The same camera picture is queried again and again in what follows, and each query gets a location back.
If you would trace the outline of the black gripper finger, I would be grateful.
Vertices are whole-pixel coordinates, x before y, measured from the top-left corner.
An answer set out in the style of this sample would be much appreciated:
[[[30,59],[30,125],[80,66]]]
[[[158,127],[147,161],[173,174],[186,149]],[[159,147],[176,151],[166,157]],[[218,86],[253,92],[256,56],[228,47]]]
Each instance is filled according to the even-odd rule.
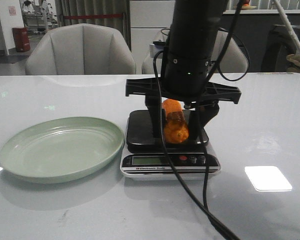
[[[199,106],[196,110],[191,110],[188,119],[190,145],[199,145],[209,142],[209,137],[205,131],[205,126],[212,120],[219,112],[219,105],[217,103],[208,104],[206,106]]]
[[[162,142],[162,124],[163,114],[165,113],[161,107],[161,98],[158,96],[145,96],[145,106],[147,107],[147,114],[145,118],[145,127],[147,138],[151,145],[161,145]]]

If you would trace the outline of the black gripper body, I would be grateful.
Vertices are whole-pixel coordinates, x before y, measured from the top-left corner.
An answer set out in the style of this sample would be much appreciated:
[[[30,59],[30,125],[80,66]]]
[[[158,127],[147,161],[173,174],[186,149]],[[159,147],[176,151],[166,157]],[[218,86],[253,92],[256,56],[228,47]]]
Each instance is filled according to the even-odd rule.
[[[185,103],[205,104],[226,101],[237,104],[241,97],[238,87],[210,82],[207,59],[186,59],[164,54],[161,75],[151,78],[127,79],[125,95],[164,97]]]

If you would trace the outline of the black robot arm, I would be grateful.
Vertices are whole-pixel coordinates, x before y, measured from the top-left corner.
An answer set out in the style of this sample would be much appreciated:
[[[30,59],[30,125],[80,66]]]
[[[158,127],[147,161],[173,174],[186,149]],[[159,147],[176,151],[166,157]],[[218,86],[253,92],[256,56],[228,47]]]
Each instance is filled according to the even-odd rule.
[[[237,103],[236,87],[210,81],[221,62],[211,61],[225,0],[178,0],[164,44],[161,70],[152,78],[128,79],[126,96],[145,97],[145,110],[130,113],[130,148],[186,148],[206,143],[205,125],[219,112],[219,101]]]

